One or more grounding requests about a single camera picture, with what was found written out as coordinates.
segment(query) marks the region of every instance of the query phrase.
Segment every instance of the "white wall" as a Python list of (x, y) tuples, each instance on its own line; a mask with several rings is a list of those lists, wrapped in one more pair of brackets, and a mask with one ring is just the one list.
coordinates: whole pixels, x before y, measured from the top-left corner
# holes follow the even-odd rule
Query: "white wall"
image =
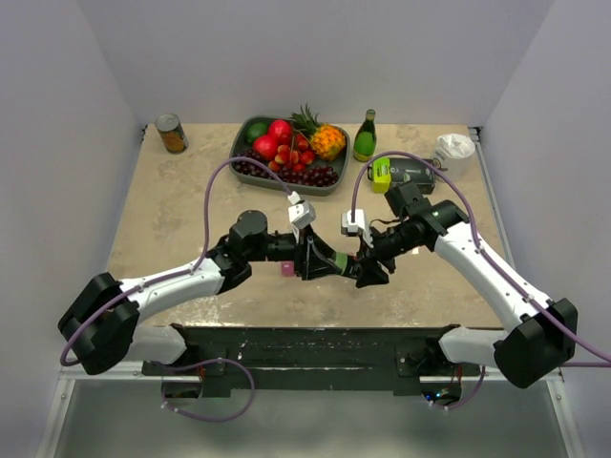
[[(557, 0), (483, 130), (517, 267), (611, 352), (611, 3)], [(591, 360), (584, 351), (578, 359)], [(611, 371), (572, 369), (589, 457), (608, 457)]]
[(136, 118), (73, 0), (0, 5), (0, 455), (35, 454), (56, 323), (105, 266)]
[(481, 125), (553, 0), (78, 0), (141, 121)]

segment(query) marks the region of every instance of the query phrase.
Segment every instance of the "marble surface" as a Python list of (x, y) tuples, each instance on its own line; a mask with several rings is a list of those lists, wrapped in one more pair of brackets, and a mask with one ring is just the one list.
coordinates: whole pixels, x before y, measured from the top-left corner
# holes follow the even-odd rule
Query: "marble surface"
[[(186, 124), (190, 141), (181, 155), (168, 154), (155, 128), (147, 129), (136, 172), (116, 235), (109, 269), (115, 278), (150, 275), (196, 258), (203, 240), (202, 201), (212, 170), (228, 157), (239, 124)], [(358, 125), (341, 125), (351, 138)], [(429, 156), (436, 138), (468, 134), (465, 126), (377, 125), (377, 152), (402, 150)], [(328, 197), (308, 198), (315, 206), (315, 230), (338, 251), (353, 252), (356, 239), (340, 234), (339, 218), (349, 207), (360, 163), (351, 160), (345, 179)], [(457, 185), (474, 208), (478, 229), (501, 253), (495, 220), (477, 159)], [(267, 214), (270, 230), (289, 230), (287, 201), (279, 191), (242, 184), (225, 169), (212, 190), (211, 240), (225, 234), (247, 209)], [(430, 199), (450, 198), (439, 182)], [(358, 206), (369, 219), (391, 217), (381, 195), (364, 180)], [(426, 248), (397, 259), (390, 284), (356, 289), (340, 277), (317, 281), (285, 278), (277, 263), (253, 263), (253, 276), (218, 297), (187, 302), (158, 314), (147, 324), (254, 326), (499, 326), (493, 311), (446, 262)]]

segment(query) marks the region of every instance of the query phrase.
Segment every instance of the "pineapple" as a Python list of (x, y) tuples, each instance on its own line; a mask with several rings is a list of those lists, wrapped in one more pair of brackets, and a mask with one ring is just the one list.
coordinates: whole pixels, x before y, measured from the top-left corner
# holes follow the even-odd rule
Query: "pineapple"
[(346, 146), (346, 138), (342, 131), (330, 124), (318, 122), (318, 115), (312, 115), (307, 104), (301, 108), (301, 113), (293, 113), (291, 119), (295, 129), (304, 134), (314, 153), (322, 160), (333, 160)]

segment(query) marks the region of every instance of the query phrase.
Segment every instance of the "black metal base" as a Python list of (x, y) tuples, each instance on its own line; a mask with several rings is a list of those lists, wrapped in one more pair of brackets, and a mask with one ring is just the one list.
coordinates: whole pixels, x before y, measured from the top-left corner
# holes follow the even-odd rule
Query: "black metal base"
[[(174, 366), (228, 358), (244, 364), (257, 389), (391, 391), (421, 395), (447, 385), (420, 384), (421, 376), (452, 377), (454, 366), (438, 348), (443, 328), (235, 328), (177, 327), (187, 351)], [(145, 376), (173, 372), (145, 363)], [(463, 364), (463, 375), (479, 367)], [(227, 364), (206, 367), (201, 396), (227, 397), (248, 389), (242, 372)]]

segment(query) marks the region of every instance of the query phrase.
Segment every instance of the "glass surface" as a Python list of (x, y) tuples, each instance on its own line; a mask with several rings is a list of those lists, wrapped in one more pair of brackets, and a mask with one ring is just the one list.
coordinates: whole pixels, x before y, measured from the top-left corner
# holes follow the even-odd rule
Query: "glass surface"
[[(77, 381), (56, 458), (567, 456), (545, 382), (520, 390), (489, 381), (447, 413), (383, 392), (259, 391), (248, 412), (225, 424), (161, 409), (159, 388), (159, 381)], [(246, 398), (234, 391), (192, 408), (226, 414)]]

